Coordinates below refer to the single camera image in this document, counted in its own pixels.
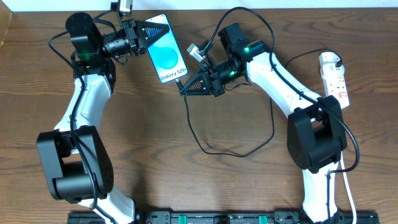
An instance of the white power outlet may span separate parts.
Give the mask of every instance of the white power outlet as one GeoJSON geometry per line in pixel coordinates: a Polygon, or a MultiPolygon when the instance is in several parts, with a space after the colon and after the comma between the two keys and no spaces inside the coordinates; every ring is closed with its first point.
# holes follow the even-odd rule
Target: white power outlet
{"type": "Polygon", "coordinates": [[[319,56],[321,76],[326,96],[333,95],[340,103],[341,109],[349,106],[348,91],[344,79],[344,65],[336,67],[340,58],[333,52],[324,52],[319,56]]]}

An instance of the blue phone screen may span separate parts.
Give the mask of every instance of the blue phone screen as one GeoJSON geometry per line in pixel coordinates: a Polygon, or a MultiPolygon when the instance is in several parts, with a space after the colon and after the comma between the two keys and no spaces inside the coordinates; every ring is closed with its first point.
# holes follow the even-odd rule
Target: blue phone screen
{"type": "MultiPolygon", "coordinates": [[[[162,14],[147,19],[148,22],[169,24],[166,15],[162,14]]],[[[162,83],[174,80],[188,73],[180,49],[175,41],[172,29],[148,48],[157,75],[162,83]]]]}

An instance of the phone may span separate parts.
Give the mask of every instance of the phone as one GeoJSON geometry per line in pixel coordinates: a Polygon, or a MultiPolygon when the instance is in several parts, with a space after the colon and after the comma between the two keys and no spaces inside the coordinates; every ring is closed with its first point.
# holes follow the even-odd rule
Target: phone
{"type": "MultiPolygon", "coordinates": [[[[146,21],[167,24],[170,27],[169,20],[165,14],[155,16],[146,21]]],[[[175,41],[171,27],[169,33],[148,47],[148,52],[160,82],[166,83],[188,74],[187,66],[182,58],[177,41],[175,41]]]]}

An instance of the wooden table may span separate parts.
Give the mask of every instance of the wooden table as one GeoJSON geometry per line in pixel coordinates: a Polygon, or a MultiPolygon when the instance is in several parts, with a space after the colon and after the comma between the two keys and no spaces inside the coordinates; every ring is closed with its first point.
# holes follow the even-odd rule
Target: wooden table
{"type": "MultiPolygon", "coordinates": [[[[166,13],[192,74],[197,64],[186,48],[210,38],[225,11],[134,11],[147,19],[166,13]]],[[[344,119],[359,142],[361,162],[348,174],[358,210],[375,210],[381,223],[398,219],[398,10],[257,10],[274,28],[275,52],[289,58],[320,47],[344,60],[351,105],[344,119]]],[[[48,47],[70,12],[15,13],[0,52],[0,223],[65,223],[78,205],[49,194],[35,145],[63,116],[74,89],[72,71],[48,47]]],[[[116,23],[115,15],[107,15],[116,23]]],[[[250,40],[271,44],[269,31],[246,12],[234,12],[221,27],[239,22],[250,40]]],[[[69,56],[69,37],[55,47],[69,56]]],[[[211,54],[226,58],[219,40],[211,54]]],[[[302,57],[289,70],[323,93],[318,55],[302,57]]],[[[174,82],[161,84],[149,56],[117,65],[115,91],[105,107],[100,136],[114,167],[115,183],[140,207],[173,210],[275,210],[299,208],[302,171],[286,148],[287,120],[274,107],[275,137],[246,159],[208,156],[188,128],[174,82]]],[[[193,128],[206,148],[244,153],[272,132],[269,97],[258,86],[225,95],[188,98],[193,128]]],[[[351,143],[346,165],[354,160],[351,143]]],[[[336,203],[350,210],[341,175],[336,203]]]]}

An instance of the robotic arm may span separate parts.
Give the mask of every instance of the robotic arm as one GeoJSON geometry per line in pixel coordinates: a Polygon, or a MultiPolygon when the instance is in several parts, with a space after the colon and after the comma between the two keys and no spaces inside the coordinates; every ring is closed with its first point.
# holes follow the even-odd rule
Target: robotic arm
{"type": "Polygon", "coordinates": [[[170,30],[167,24],[134,19],[122,21],[123,15],[131,14],[131,5],[132,1],[127,0],[112,3],[121,29],[106,35],[101,35],[95,23],[114,28],[108,21],[97,17],[93,19],[84,12],[68,18],[65,27],[80,59],[72,60],[75,91],[65,115],[54,130],[40,133],[37,138],[37,148],[52,197],[85,207],[91,207],[96,200],[96,206],[92,209],[107,223],[131,223],[137,217],[134,202],[113,185],[112,163],[97,132],[105,104],[116,82],[112,58],[118,62],[126,54],[144,54],[150,45],[170,30]],[[149,28],[158,31],[157,35],[149,34],[149,28]],[[79,146],[84,154],[81,155],[82,161],[64,162],[63,158],[79,153],[79,146]]]}
{"type": "MultiPolygon", "coordinates": [[[[327,209],[327,179],[326,175],[331,170],[336,170],[342,150],[346,149],[347,142],[344,129],[329,117],[319,107],[302,98],[296,91],[289,87],[271,66],[269,60],[270,48],[260,40],[250,42],[243,34],[238,23],[225,27],[218,33],[223,47],[228,55],[228,60],[214,63],[204,46],[191,45],[188,49],[190,55],[195,57],[200,65],[199,70],[185,85],[178,80],[177,85],[182,96],[195,95],[222,95],[225,90],[223,85],[245,76],[257,83],[276,102],[288,118],[287,147],[294,162],[303,170],[305,199],[302,211],[303,217],[312,223],[326,222],[327,209]],[[312,122],[322,122],[317,128],[312,128],[312,122]]],[[[340,59],[333,54],[337,61],[328,61],[334,69],[340,59]]],[[[312,92],[297,79],[295,79],[278,61],[272,53],[274,68],[291,85],[312,99],[331,109],[342,120],[339,101],[329,96],[324,99],[312,92]]],[[[337,214],[334,202],[334,174],[330,175],[329,208],[330,217],[337,214]]]]}

